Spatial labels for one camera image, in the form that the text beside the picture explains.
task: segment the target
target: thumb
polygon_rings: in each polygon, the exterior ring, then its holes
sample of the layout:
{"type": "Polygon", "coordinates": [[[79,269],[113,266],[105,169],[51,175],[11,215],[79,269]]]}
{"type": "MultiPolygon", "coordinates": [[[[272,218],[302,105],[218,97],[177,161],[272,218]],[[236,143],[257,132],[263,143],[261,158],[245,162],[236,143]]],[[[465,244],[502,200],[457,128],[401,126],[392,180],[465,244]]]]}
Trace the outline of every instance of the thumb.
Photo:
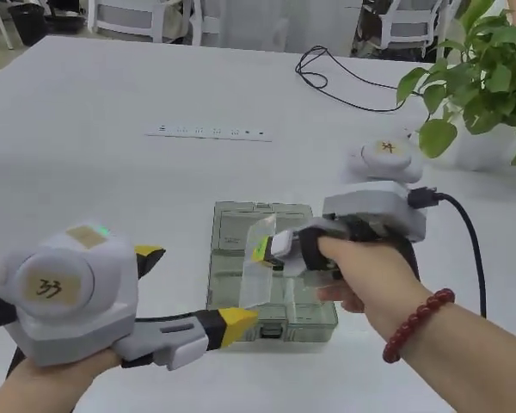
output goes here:
{"type": "Polygon", "coordinates": [[[113,350],[107,349],[80,361],[77,367],[95,378],[119,364],[120,357],[113,350]]]}

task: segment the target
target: human hand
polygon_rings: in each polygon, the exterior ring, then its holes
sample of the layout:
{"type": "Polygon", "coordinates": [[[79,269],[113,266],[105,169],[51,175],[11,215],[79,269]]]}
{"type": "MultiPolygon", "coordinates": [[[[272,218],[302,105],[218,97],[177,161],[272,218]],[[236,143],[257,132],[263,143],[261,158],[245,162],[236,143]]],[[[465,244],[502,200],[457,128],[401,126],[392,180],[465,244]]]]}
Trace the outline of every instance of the human hand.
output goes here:
{"type": "Polygon", "coordinates": [[[320,288],[317,297],[341,301],[342,308],[350,312],[364,312],[386,340],[431,295],[389,245],[322,237],[319,250],[338,264],[344,281],[320,288]]]}
{"type": "Polygon", "coordinates": [[[32,360],[25,359],[9,377],[12,380],[52,381],[56,385],[88,387],[101,373],[119,364],[119,356],[107,349],[76,363],[61,366],[37,367],[32,360]]]}
{"type": "Polygon", "coordinates": [[[0,413],[72,411],[94,379],[119,364],[119,356],[111,350],[53,367],[37,367],[26,359],[0,387],[0,413]]]}

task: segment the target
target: white table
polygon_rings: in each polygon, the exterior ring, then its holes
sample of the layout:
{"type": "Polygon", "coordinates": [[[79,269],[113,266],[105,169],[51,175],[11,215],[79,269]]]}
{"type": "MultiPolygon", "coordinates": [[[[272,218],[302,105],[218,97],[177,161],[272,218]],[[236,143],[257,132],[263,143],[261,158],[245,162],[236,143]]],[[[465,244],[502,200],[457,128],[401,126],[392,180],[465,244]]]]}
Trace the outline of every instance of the white table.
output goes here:
{"type": "MultiPolygon", "coordinates": [[[[139,313],[168,315],[205,303],[216,200],[294,201],[320,212],[340,182],[347,148],[403,136],[423,119],[417,101],[397,115],[366,114],[308,89],[297,55],[50,37],[0,71],[0,257],[87,217],[167,255],[140,283],[139,313]],[[267,129],[272,144],[149,138],[157,122],[267,129]]],[[[409,64],[345,60],[396,84],[409,64]]],[[[389,107],[393,92],[320,62],[340,96],[389,107]]],[[[423,183],[458,197],[476,223],[488,311],[516,333],[516,171],[499,176],[427,170],[423,183]]],[[[476,310],[468,234],[447,205],[429,213],[417,246],[424,282],[449,286],[476,310]]],[[[340,311],[324,346],[236,345],[169,373],[105,374],[81,412],[446,412],[404,363],[382,362],[364,318],[340,311]]],[[[0,330],[0,383],[14,344],[0,330]]]]}

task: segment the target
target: red bead bracelet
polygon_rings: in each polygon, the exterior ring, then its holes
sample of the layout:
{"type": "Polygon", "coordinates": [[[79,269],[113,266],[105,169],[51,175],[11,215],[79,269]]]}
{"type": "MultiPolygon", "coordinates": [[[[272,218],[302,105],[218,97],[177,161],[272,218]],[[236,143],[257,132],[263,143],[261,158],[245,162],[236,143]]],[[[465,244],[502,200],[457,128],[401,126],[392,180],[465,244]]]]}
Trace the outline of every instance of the red bead bracelet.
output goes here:
{"type": "Polygon", "coordinates": [[[382,358],[387,363],[395,363],[402,357],[400,350],[407,340],[423,325],[439,308],[447,303],[455,302],[455,293],[449,288],[439,290],[427,299],[426,304],[419,305],[416,311],[409,316],[407,321],[397,329],[396,333],[386,343],[382,358]]]}

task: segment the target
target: handwritten number 34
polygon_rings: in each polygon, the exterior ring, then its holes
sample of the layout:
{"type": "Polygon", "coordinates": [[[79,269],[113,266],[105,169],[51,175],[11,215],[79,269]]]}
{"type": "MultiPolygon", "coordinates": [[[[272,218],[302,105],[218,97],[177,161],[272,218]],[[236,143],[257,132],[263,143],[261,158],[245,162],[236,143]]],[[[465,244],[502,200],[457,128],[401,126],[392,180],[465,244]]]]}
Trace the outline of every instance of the handwritten number 34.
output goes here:
{"type": "Polygon", "coordinates": [[[55,297],[63,291],[61,283],[56,280],[40,280],[40,287],[36,291],[36,295],[44,296],[45,299],[55,297]]]}

